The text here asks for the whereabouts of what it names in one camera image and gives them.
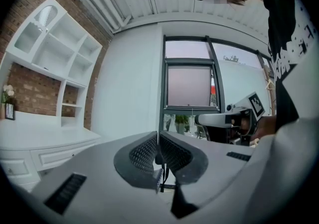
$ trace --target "window glass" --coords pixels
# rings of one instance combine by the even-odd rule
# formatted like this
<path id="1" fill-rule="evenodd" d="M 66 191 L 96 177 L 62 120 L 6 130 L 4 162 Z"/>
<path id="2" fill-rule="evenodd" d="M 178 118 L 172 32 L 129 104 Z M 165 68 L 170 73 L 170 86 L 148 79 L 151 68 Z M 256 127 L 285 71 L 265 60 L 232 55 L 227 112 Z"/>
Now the window glass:
<path id="1" fill-rule="evenodd" d="M 226 60 L 219 60 L 218 64 L 224 87 L 225 106 L 236 104 L 249 94 L 256 92 L 265 109 L 265 115 L 271 113 L 270 95 L 266 90 L 268 82 L 264 69 Z"/>
<path id="2" fill-rule="evenodd" d="M 213 43 L 213 47 L 218 60 L 225 60 L 261 68 L 257 56 L 251 52 L 219 43 Z"/>
<path id="3" fill-rule="evenodd" d="M 269 62 L 267 59 L 263 58 L 263 61 L 265 63 L 265 68 L 266 68 L 266 71 L 268 74 L 270 74 L 271 70 L 270 70 L 270 67 L 269 67 Z"/>
<path id="4" fill-rule="evenodd" d="M 166 58 L 200 58 L 209 59 L 206 42 L 167 41 Z"/>
<path id="5" fill-rule="evenodd" d="M 216 98 L 216 86 L 215 86 L 215 79 L 213 73 L 211 75 L 211 87 L 210 87 L 210 106 L 217 107 L 217 98 Z"/>
<path id="6" fill-rule="evenodd" d="M 168 67 L 168 106 L 210 106 L 211 68 L 202 66 Z"/>
<path id="7" fill-rule="evenodd" d="M 195 124 L 195 115 L 164 114 L 163 130 L 207 140 L 204 128 Z"/>

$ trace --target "white cabinet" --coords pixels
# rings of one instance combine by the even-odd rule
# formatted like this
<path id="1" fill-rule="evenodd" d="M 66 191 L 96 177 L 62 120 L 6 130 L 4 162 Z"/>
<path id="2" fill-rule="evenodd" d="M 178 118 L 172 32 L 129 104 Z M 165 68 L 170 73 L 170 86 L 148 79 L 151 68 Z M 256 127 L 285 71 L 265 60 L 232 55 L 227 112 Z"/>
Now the white cabinet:
<path id="1" fill-rule="evenodd" d="M 7 74 L 13 61 L 61 81 L 56 105 L 59 123 L 61 127 L 83 127 L 87 90 L 101 50 L 102 45 L 56 0 L 46 0 L 12 37 L 0 64 L 0 75 Z M 66 85 L 79 89 L 76 104 L 63 103 Z M 75 117 L 62 117 L 62 106 L 75 107 Z"/>
<path id="2" fill-rule="evenodd" d="M 85 150 L 95 144 L 97 144 L 97 141 L 93 140 L 65 147 L 44 150 L 32 150 L 31 155 L 37 171 L 41 171 L 57 167 L 65 161 L 69 160 L 70 158 L 74 157 L 82 150 Z"/>
<path id="3" fill-rule="evenodd" d="M 40 181 L 30 151 L 0 150 L 0 164 L 9 180 L 15 184 Z"/>

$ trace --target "window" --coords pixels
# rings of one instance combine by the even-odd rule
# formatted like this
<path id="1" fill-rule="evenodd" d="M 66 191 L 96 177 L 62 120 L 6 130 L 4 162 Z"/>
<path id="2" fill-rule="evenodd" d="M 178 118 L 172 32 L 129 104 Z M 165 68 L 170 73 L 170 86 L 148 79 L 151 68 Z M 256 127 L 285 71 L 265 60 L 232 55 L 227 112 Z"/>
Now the window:
<path id="1" fill-rule="evenodd" d="M 212 43 L 209 37 L 168 37 L 164 44 L 160 130 L 207 140 L 195 116 L 225 112 L 253 92 L 271 114 L 262 61 L 271 67 L 257 51 Z"/>
<path id="2" fill-rule="evenodd" d="M 195 115 L 165 114 L 161 130 L 207 140 L 204 128 L 195 123 Z"/>
<path id="3" fill-rule="evenodd" d="M 195 124 L 201 113 L 220 113 L 219 92 L 212 51 L 206 38 L 165 42 L 164 92 L 160 130 L 206 140 L 202 126 Z"/>
<path id="4" fill-rule="evenodd" d="M 225 93 L 225 105 L 235 104 L 256 92 L 266 114 L 271 114 L 267 80 L 255 53 L 232 46 L 213 43 Z"/>
<path id="5" fill-rule="evenodd" d="M 211 67 L 168 67 L 168 106 L 210 106 L 210 91 Z"/>
<path id="6" fill-rule="evenodd" d="M 218 60 L 261 68 L 257 56 L 251 52 L 219 43 L 213 43 L 213 47 Z"/>
<path id="7" fill-rule="evenodd" d="M 264 61 L 265 68 L 266 68 L 266 71 L 267 71 L 268 75 L 273 77 L 274 76 L 273 64 L 271 63 L 270 60 L 267 60 L 265 58 L 263 58 L 263 61 Z"/>
<path id="8" fill-rule="evenodd" d="M 166 58 L 209 59 L 207 43 L 199 41 L 166 42 Z"/>

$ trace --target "picture frame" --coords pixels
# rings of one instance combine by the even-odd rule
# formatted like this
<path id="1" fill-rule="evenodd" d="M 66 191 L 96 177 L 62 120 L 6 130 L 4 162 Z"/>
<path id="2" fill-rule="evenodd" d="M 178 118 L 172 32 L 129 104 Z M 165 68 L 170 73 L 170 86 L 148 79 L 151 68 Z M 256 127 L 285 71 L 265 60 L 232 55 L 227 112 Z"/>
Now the picture frame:
<path id="1" fill-rule="evenodd" d="M 15 120 L 14 105 L 5 104 L 5 118 Z"/>

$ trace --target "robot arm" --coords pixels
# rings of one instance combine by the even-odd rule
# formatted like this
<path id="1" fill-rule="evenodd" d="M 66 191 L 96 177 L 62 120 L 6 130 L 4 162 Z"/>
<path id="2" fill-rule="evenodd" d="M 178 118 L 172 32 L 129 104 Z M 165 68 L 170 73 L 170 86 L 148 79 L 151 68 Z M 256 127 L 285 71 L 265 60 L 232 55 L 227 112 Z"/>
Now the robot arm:
<path id="1" fill-rule="evenodd" d="M 228 105 L 226 113 L 200 114 L 195 117 L 195 122 L 205 127 L 210 141 L 248 146 L 264 113 L 261 101 L 254 92 L 238 103 Z M 247 130 L 241 129 L 242 120 L 248 122 Z"/>

